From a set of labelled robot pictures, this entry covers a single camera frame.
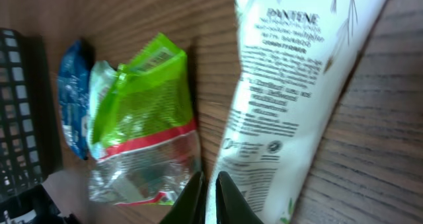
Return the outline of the blue snack bar wrapper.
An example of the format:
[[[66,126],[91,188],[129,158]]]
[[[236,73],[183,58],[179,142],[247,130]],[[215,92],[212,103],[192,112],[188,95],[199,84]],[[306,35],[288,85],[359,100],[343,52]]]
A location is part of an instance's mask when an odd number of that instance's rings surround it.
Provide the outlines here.
[[[88,158],[89,76],[93,51],[83,40],[75,41],[61,59],[58,71],[58,103],[63,136],[80,158]]]

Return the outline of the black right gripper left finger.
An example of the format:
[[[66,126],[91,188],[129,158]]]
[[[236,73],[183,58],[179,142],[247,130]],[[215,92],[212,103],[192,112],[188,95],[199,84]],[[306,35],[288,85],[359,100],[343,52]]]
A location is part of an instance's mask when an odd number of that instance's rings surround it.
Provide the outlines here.
[[[159,224],[204,224],[205,208],[206,178],[197,172]]]

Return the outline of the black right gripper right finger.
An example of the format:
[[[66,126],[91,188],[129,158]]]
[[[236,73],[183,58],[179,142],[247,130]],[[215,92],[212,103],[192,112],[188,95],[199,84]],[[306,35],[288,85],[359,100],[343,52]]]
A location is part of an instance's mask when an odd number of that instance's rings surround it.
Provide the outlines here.
[[[221,171],[215,182],[217,224],[263,224],[252,211],[228,172]]]

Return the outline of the green clear snack bag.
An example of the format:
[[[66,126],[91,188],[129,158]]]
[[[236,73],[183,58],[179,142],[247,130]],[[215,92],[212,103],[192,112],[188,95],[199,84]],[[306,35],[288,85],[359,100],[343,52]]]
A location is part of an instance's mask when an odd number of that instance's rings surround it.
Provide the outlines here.
[[[121,64],[90,134],[93,202],[172,205],[201,169],[187,56],[158,34]]]

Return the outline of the teal white snack packet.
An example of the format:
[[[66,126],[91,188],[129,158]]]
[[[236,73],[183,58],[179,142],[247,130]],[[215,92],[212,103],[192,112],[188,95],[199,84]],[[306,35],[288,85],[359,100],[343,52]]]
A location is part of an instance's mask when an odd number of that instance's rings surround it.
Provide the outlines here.
[[[105,147],[100,140],[108,123],[105,111],[98,112],[116,78],[116,70],[107,61],[97,61],[89,77],[89,119],[87,124],[87,146],[91,157],[99,160],[105,156]]]

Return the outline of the white conditioner tube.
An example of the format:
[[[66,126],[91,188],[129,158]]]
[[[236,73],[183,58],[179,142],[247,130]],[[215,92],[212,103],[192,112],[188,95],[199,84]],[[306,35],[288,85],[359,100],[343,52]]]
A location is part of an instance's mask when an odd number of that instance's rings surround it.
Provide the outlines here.
[[[386,0],[235,0],[241,74],[215,167],[247,223],[289,223],[323,132]]]

